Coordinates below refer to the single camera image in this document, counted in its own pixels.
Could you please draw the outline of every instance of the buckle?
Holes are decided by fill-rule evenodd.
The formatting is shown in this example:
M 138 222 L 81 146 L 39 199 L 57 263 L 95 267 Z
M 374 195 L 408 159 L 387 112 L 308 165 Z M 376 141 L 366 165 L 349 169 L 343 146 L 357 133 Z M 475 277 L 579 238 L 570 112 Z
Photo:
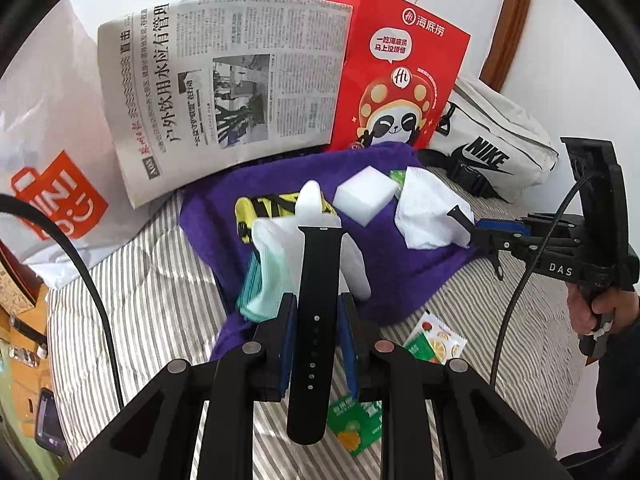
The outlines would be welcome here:
M 447 171 L 447 176 L 472 196 L 490 198 L 495 195 L 494 188 L 483 174 L 458 160 Z
M 449 135 L 451 131 L 451 116 L 456 111 L 456 108 L 458 108 L 458 105 L 449 101 L 449 110 L 440 118 L 436 127 L 436 131 L 442 136 L 447 137 Z

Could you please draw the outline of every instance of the bed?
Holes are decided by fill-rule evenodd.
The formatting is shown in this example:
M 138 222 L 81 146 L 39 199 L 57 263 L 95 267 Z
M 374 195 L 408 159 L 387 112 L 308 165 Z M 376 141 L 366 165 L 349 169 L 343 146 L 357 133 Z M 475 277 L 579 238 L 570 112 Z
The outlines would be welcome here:
M 434 170 L 472 206 L 476 218 L 512 219 L 521 206 L 473 198 Z M 196 256 L 178 226 L 180 194 L 174 194 L 129 244 L 91 271 L 111 319 L 125 402 L 169 361 L 209 359 L 226 314 L 212 271 Z M 497 281 L 485 259 L 457 272 L 425 308 L 468 338 L 463 357 L 488 380 L 502 314 L 524 264 L 501 255 L 505 278 Z M 403 343 L 424 309 L 382 329 Z M 51 373 L 68 448 L 77 456 L 116 415 L 117 404 L 98 313 L 79 281 L 49 293 Z M 553 447 L 584 367 L 566 311 L 563 283 L 534 275 L 511 319 L 498 373 L 498 393 L 549 448 Z M 335 358 L 332 396 L 347 393 Z M 254 478 L 374 480 L 380 474 L 380 441 L 352 458 L 331 431 L 314 446 L 286 438 L 287 399 L 255 403 Z M 204 428 L 198 430 L 193 461 Z M 432 438 L 436 439 L 434 428 Z M 436 452 L 436 474 L 442 478 Z

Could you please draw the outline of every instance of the snack packet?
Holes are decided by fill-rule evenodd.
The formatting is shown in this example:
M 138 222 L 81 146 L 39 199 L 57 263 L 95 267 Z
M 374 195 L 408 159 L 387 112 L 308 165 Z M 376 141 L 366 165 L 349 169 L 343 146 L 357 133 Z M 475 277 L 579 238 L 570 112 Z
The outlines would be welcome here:
M 389 171 L 389 178 L 398 184 L 398 190 L 396 190 L 396 198 L 400 200 L 402 188 L 404 187 L 404 178 L 406 176 L 406 170 L 391 170 Z
M 382 436 L 382 401 L 341 397 L 329 405 L 326 423 L 350 455 L 358 456 Z
M 465 345 L 465 338 L 453 332 L 434 314 L 425 312 L 402 346 L 418 359 L 444 364 L 449 359 L 460 357 Z

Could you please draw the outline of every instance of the blue gripper pad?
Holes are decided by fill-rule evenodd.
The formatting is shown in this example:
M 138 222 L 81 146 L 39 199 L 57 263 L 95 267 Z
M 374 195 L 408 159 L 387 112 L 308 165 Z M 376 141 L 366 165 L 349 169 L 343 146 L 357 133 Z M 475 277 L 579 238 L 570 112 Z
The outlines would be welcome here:
M 505 231 L 508 233 L 521 233 L 524 236 L 529 236 L 531 234 L 531 229 L 529 229 L 522 222 L 518 222 L 515 220 L 493 220 L 485 218 L 480 220 L 476 224 L 476 228 L 493 231 Z
M 340 348 L 342 348 L 342 360 L 344 361 L 344 374 L 347 377 L 347 387 L 353 399 L 358 398 L 360 385 L 358 384 L 358 360 L 353 347 L 353 337 L 349 329 L 347 312 L 344 309 L 344 300 L 338 297 L 338 336 Z
M 296 302 L 296 297 L 292 294 L 292 300 Z M 287 327 L 284 333 L 282 343 L 282 354 L 280 355 L 280 383 L 278 389 L 280 396 L 284 397 L 289 387 L 289 378 L 291 377 L 291 367 L 293 366 L 293 349 L 296 347 L 296 314 L 295 308 L 289 309 L 289 318 L 287 319 Z

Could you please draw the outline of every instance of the white plastic bag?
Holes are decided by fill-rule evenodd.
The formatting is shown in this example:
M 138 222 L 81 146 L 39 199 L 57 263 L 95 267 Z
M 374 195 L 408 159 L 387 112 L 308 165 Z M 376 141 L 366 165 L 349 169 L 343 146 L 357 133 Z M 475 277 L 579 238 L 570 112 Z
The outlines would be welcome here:
M 30 202 L 89 268 L 131 240 L 158 208 L 133 210 L 102 110 L 97 49 L 62 0 L 0 80 L 0 192 Z M 78 276 L 36 226 L 0 215 L 0 238 L 47 286 Z

